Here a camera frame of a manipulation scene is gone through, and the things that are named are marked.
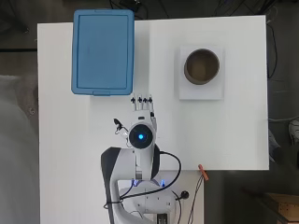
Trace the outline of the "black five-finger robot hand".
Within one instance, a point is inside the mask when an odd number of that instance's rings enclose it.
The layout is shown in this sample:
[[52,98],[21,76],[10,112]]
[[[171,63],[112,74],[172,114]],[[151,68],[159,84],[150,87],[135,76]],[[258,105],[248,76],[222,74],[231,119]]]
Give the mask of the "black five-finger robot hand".
[[153,99],[151,95],[132,94],[130,103],[133,113],[130,117],[130,126],[126,128],[118,119],[113,119],[116,125],[115,134],[120,134],[123,138],[129,137],[129,132],[137,124],[148,125],[154,133],[157,132],[157,121],[154,115]]

